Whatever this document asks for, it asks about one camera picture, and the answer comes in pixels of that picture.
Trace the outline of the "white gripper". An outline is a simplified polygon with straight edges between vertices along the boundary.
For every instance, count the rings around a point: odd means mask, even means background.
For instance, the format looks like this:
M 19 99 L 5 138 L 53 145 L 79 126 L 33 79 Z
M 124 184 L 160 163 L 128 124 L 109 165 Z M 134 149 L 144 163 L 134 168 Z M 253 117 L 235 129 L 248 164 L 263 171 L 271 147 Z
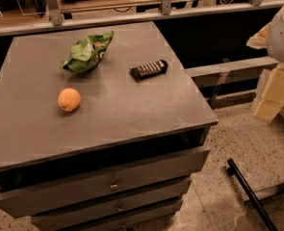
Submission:
M 256 96 L 252 116 L 271 122 L 284 107 L 284 6 L 266 24 L 248 39 L 246 45 L 253 49 L 267 49 L 268 55 L 279 63 L 276 68 L 266 71 L 267 81 Z

